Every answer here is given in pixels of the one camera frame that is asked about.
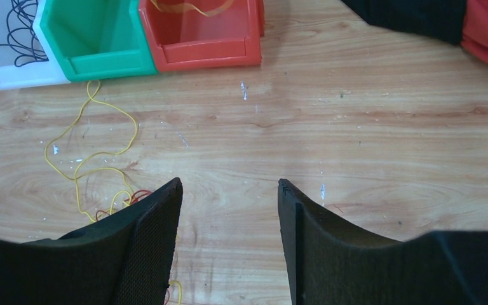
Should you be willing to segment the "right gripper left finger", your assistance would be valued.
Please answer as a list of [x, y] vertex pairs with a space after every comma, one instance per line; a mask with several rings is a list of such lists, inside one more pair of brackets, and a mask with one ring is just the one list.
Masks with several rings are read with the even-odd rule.
[[0, 240], [0, 304], [163, 304], [182, 197], [174, 178], [59, 239]]

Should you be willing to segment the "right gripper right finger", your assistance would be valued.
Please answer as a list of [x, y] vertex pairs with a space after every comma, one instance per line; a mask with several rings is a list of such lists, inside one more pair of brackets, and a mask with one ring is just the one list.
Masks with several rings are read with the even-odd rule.
[[293, 304], [488, 304], [488, 231], [372, 233], [287, 179], [278, 215]]

